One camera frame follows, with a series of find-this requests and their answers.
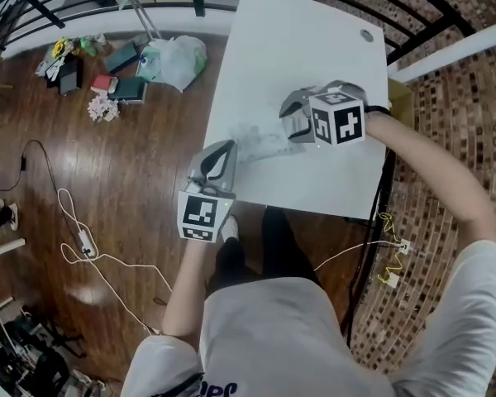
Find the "person's left forearm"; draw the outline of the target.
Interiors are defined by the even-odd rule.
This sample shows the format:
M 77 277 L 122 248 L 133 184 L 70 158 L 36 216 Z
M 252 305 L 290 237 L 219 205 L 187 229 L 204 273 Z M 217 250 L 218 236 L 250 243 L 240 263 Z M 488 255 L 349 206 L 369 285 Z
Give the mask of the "person's left forearm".
M 216 260 L 213 244 L 187 241 L 162 320 L 163 334 L 198 348 L 206 285 Z

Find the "person's right forearm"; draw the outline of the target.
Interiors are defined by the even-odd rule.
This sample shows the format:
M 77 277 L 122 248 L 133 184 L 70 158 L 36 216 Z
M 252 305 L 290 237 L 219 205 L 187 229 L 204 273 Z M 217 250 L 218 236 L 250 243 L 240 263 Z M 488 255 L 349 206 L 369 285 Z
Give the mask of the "person's right forearm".
M 447 208 L 459 228 L 461 250 L 489 244 L 496 255 L 496 216 L 489 194 L 474 175 L 451 153 L 400 121 L 372 112 L 365 118 L 366 132 L 407 163 Z

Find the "red book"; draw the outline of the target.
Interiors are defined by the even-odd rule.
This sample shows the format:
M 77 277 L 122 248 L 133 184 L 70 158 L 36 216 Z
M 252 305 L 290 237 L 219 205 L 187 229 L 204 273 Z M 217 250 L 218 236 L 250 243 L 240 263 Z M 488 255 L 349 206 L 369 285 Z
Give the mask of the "red book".
M 114 93 L 118 84 L 118 78 L 107 74 L 98 74 L 91 89 L 95 93 Z

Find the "brown cardboard box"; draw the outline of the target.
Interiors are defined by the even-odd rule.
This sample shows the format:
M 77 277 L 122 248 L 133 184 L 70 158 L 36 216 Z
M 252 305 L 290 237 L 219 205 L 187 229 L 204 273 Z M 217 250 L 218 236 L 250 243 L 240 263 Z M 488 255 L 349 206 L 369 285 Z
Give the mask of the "brown cardboard box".
M 388 94 L 392 117 L 414 128 L 413 91 L 407 85 L 388 78 Z

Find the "clear plastic bag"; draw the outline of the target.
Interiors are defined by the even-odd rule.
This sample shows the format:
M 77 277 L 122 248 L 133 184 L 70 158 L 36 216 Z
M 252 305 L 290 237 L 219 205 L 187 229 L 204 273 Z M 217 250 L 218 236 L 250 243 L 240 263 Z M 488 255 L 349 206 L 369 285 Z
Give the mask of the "clear plastic bag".
M 303 144 L 293 143 L 280 123 L 262 127 L 240 123 L 229 129 L 237 144 L 237 162 L 253 163 L 278 156 L 297 155 L 306 151 Z

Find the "black metal railing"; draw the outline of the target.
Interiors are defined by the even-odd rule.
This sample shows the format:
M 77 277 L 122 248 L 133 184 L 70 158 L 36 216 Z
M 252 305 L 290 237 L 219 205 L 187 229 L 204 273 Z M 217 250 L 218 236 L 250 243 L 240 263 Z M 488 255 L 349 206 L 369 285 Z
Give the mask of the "black metal railing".
M 228 32 L 240 0 L 139 0 L 161 31 Z M 312 0 L 384 33 L 389 65 L 406 67 L 496 25 L 496 0 Z M 62 36 L 134 31 L 126 0 L 0 0 L 0 50 L 22 52 Z

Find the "person's white shoe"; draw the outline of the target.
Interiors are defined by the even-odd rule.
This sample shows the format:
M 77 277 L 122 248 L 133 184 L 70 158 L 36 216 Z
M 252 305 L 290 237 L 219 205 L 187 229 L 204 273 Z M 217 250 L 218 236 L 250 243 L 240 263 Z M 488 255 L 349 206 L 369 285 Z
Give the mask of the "person's white shoe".
M 239 240 L 239 224 L 234 215 L 229 215 L 222 225 L 221 238 L 223 242 L 226 242 L 230 238 Z

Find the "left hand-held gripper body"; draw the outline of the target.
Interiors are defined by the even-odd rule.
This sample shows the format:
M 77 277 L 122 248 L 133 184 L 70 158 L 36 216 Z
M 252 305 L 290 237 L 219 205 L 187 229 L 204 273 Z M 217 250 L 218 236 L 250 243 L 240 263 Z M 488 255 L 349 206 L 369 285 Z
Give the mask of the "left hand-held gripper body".
M 188 177 L 178 194 L 177 227 L 181 238 L 217 241 L 236 199 L 232 179 Z

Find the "yellow sunflower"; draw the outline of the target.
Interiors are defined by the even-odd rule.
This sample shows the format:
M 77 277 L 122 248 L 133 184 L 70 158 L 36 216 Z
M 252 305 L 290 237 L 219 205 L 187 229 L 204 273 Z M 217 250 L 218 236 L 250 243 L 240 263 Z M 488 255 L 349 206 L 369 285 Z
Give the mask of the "yellow sunflower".
M 54 59 L 58 59 L 59 57 L 64 57 L 68 53 L 72 52 L 74 50 L 74 42 L 69 40 L 69 39 L 60 39 L 58 40 L 54 48 L 52 50 L 52 57 Z

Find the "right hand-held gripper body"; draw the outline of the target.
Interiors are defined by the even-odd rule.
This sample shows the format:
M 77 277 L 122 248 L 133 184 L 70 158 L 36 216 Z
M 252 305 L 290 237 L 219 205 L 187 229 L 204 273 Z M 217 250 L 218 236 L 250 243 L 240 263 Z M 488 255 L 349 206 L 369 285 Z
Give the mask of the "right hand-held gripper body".
M 347 146 L 365 139 L 364 90 L 340 80 L 309 97 L 318 146 Z

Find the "white square table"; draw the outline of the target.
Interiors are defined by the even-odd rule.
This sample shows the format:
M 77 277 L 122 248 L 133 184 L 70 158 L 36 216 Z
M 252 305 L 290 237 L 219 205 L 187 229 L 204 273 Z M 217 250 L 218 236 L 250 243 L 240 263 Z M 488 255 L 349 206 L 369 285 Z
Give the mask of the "white square table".
M 373 37 L 360 36 L 365 29 Z M 205 144 L 230 138 L 240 123 L 280 123 L 296 89 L 333 80 L 360 86 L 387 107 L 388 74 L 380 28 L 312 0 L 240 0 L 228 36 Z M 368 138 L 347 146 L 308 144 L 297 155 L 237 164 L 240 201 L 366 219 L 384 165 L 384 145 Z

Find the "black box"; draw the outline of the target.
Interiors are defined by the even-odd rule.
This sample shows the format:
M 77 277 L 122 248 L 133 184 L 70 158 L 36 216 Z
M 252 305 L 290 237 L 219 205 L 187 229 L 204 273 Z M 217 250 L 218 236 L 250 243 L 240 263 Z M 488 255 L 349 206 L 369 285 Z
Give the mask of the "black box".
M 46 80 L 47 88 L 56 88 L 60 96 L 67 96 L 82 88 L 83 60 L 75 58 L 65 63 L 55 80 Z

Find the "black office chair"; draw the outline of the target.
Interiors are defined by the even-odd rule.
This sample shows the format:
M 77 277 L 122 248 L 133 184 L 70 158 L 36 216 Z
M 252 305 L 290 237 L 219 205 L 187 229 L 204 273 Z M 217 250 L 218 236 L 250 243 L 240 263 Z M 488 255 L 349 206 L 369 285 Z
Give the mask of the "black office chair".
M 68 359 L 86 357 L 82 340 L 28 312 L 1 324 L 0 387 L 10 397 L 64 397 L 72 378 Z

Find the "green plant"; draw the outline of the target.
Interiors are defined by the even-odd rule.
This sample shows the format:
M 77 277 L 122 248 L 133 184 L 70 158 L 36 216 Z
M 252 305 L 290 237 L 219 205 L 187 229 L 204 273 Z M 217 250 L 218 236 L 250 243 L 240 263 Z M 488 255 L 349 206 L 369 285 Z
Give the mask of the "green plant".
M 88 55 L 95 57 L 104 45 L 107 43 L 106 37 L 103 33 L 94 36 L 83 36 L 80 38 L 81 48 Z

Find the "person's black trousers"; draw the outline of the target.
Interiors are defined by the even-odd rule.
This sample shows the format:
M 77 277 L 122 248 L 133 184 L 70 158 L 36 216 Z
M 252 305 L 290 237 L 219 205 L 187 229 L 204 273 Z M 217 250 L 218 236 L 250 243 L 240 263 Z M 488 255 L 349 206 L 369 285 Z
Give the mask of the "person's black trousers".
M 312 264 L 296 242 L 292 228 L 281 208 L 268 207 L 261 221 L 262 271 L 258 274 L 246 265 L 241 240 L 222 242 L 215 271 L 207 287 L 207 296 L 228 287 L 259 280 L 304 278 L 320 284 Z

